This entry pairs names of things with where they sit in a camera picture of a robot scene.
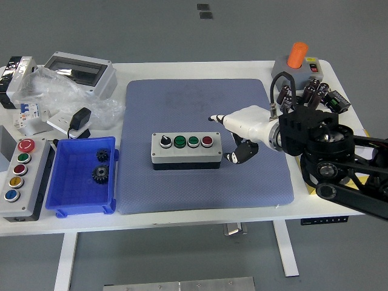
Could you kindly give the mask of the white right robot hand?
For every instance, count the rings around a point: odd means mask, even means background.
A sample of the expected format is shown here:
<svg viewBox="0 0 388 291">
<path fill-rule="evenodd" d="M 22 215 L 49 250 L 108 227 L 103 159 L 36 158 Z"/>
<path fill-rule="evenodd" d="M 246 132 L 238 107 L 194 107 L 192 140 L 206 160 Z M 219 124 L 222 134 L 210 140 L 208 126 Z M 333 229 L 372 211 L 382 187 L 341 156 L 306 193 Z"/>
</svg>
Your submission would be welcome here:
<svg viewBox="0 0 388 291">
<path fill-rule="evenodd" d="M 269 111 L 257 105 L 228 115 L 212 115 L 208 120 L 220 123 L 232 134 L 236 149 L 225 153 L 224 157 L 234 164 L 242 164 L 256 155 L 259 143 L 272 150 L 281 150 L 278 144 L 278 120 L 270 118 Z"/>
</svg>

